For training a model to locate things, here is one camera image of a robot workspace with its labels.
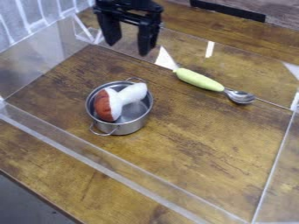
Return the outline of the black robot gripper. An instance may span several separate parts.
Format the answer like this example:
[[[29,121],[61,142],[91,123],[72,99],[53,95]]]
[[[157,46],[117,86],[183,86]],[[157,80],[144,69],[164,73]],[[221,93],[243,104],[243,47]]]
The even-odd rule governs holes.
[[[153,0],[96,0],[93,12],[107,43],[121,39],[120,21],[139,24],[137,50],[145,56],[155,48],[164,8]]]

